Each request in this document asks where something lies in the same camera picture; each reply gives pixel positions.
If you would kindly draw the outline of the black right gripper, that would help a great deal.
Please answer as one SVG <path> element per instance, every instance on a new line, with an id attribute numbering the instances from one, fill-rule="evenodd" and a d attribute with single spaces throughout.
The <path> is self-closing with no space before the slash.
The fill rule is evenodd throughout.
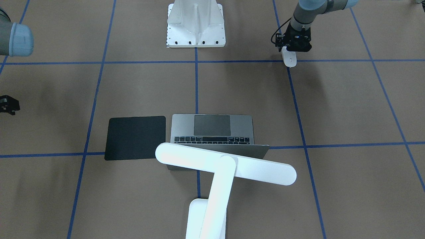
<path id="1" fill-rule="evenodd" d="M 0 97 L 0 113 L 8 113 L 15 115 L 20 110 L 20 103 L 15 98 L 9 95 L 2 95 Z"/>

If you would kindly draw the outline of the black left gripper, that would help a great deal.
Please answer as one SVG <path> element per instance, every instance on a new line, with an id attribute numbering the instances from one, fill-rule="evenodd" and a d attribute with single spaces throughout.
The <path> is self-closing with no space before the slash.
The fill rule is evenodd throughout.
<path id="1" fill-rule="evenodd" d="M 302 28 L 301 31 L 288 26 L 285 33 L 275 35 L 275 46 L 279 52 L 286 47 L 290 52 L 308 52 L 312 49 L 311 29 Z"/>

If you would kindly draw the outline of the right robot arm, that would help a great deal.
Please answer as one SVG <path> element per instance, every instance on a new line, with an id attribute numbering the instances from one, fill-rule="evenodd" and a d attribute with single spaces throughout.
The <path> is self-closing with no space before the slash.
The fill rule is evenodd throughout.
<path id="1" fill-rule="evenodd" d="M 34 50 L 34 37 L 31 29 L 21 23 L 13 22 L 3 8 L 0 8 L 0 55 L 30 56 Z M 19 101 L 2 95 L 0 112 L 15 115 L 20 110 Z"/>

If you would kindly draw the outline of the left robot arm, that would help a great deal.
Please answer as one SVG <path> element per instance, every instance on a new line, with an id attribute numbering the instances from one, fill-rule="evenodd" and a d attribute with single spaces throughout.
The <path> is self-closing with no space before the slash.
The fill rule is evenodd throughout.
<path id="1" fill-rule="evenodd" d="M 299 0 L 293 15 L 286 21 L 283 34 L 275 32 L 275 47 L 279 51 L 285 47 L 289 52 L 308 52 L 311 50 L 311 25 L 317 15 L 345 10 L 355 6 L 357 0 Z"/>

